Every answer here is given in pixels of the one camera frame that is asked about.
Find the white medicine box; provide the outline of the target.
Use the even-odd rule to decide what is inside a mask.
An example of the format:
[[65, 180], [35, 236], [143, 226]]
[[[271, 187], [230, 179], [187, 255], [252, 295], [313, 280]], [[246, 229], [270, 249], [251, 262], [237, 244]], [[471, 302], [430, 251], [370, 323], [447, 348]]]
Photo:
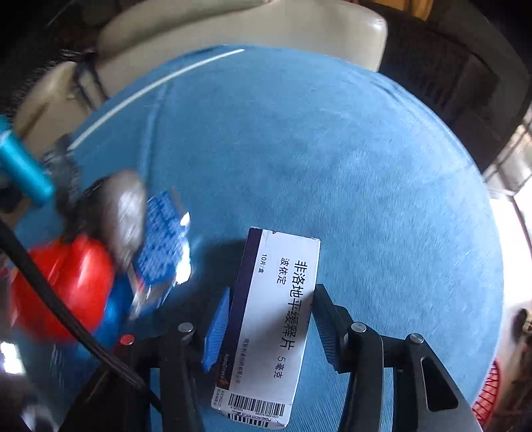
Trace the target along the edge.
[[270, 430], [289, 424], [319, 253], [319, 239], [249, 229], [211, 399], [230, 420]]

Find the blue toothpaste carton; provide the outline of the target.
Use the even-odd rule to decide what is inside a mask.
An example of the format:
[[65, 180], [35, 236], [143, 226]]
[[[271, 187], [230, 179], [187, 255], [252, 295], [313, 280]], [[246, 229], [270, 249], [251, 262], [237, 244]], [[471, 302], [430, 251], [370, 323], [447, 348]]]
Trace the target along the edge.
[[127, 270], [130, 319], [158, 309], [174, 287], [190, 279], [189, 229], [190, 213], [174, 188], [148, 199], [144, 240]]

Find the blue plastic bag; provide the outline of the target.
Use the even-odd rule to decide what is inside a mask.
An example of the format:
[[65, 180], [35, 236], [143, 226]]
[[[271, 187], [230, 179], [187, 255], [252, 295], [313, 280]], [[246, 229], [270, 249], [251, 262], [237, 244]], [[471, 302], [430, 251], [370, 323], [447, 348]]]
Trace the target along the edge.
[[93, 332], [95, 340], [111, 350], [115, 345], [129, 320], [133, 303], [133, 290], [125, 273], [114, 277], [114, 284], [105, 305], [103, 319]]

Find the red plastic bag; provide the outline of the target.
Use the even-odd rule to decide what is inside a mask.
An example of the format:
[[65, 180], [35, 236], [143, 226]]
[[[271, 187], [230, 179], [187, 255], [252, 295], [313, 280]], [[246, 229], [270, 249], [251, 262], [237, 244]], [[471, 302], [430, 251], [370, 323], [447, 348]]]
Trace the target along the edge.
[[[32, 248], [29, 255], [78, 321], [88, 331], [95, 331], [114, 283], [114, 263], [103, 243], [79, 235], [71, 243], [57, 239]], [[52, 342], [74, 340], [18, 270], [11, 297], [15, 322], [30, 335]]]

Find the grey plastic bag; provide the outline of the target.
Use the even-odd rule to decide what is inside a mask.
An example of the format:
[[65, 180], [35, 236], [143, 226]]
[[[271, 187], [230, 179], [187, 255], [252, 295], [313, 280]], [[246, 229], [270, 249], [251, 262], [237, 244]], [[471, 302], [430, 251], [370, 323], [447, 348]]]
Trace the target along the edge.
[[123, 170], [107, 178], [97, 193], [99, 238], [124, 273], [144, 239], [147, 190], [139, 175]]

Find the red mesh trash basket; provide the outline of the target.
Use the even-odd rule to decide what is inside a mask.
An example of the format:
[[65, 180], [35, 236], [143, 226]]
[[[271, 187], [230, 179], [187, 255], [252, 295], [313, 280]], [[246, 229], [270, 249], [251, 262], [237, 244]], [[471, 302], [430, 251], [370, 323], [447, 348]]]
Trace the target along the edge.
[[490, 371], [486, 377], [484, 385], [471, 410], [477, 419], [480, 427], [484, 429], [488, 426], [495, 411], [495, 406], [499, 398], [501, 373], [498, 360], [494, 360]]

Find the teal thermos bottle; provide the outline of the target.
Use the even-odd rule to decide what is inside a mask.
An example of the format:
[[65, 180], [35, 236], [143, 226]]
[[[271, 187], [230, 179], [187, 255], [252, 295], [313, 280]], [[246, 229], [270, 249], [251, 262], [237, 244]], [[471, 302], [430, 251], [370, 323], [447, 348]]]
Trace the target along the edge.
[[1, 168], [7, 178], [38, 207], [52, 200], [55, 186], [46, 169], [29, 153], [1, 116]]

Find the white thin stick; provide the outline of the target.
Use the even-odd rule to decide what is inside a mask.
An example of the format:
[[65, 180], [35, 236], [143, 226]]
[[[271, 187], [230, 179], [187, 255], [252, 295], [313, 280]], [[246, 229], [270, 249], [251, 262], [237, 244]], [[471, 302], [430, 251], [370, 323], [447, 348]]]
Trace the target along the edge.
[[177, 77], [180, 77], [182, 75], [186, 75], [186, 73], [188, 73], [190, 71], [202, 68], [203, 66], [209, 65], [211, 63], [215, 63], [215, 62], [217, 62], [217, 61], [219, 61], [219, 60], [221, 60], [223, 58], [233, 57], [235, 55], [239, 55], [239, 54], [243, 53], [244, 51], [245, 51], [245, 49], [238, 49], [238, 50], [228, 51], [228, 52], [225, 52], [223, 54], [219, 54], [219, 55], [216, 55], [216, 56], [213, 56], [213, 57], [208, 57], [208, 58], [203, 59], [203, 60], [201, 60], [199, 62], [193, 63], [193, 64], [191, 64], [189, 66], [185, 66], [184, 68], [179, 69], [177, 71], [174, 71], [174, 72], [172, 72], [172, 73], [170, 73], [168, 75], [165, 75], [161, 79], [159, 79], [159, 80], [157, 80], [157, 81], [155, 81], [155, 82], [153, 82], [153, 83], [151, 83], [149, 85], [146, 85], [144, 88], [140, 89], [136, 93], [130, 95], [129, 97], [127, 97], [126, 99], [124, 99], [123, 101], [118, 103], [118, 105], [116, 105], [114, 108], [112, 108], [107, 113], [105, 113], [102, 117], [100, 117], [97, 121], [95, 121], [92, 125], [90, 125], [85, 131], [83, 131], [69, 145], [68, 148], [70, 150], [77, 149], [92, 133], [94, 133], [96, 130], [98, 130], [102, 125], [104, 125], [106, 122], [108, 122], [111, 118], [116, 116], [121, 110], [123, 110], [125, 107], [127, 107], [131, 103], [135, 102], [136, 100], [140, 99], [141, 97], [145, 96], [149, 92], [157, 89], [158, 87], [160, 87], [160, 86], [162, 86], [164, 84], [167, 84], [168, 82], [170, 82], [171, 80], [173, 80], [173, 79], [175, 79]]

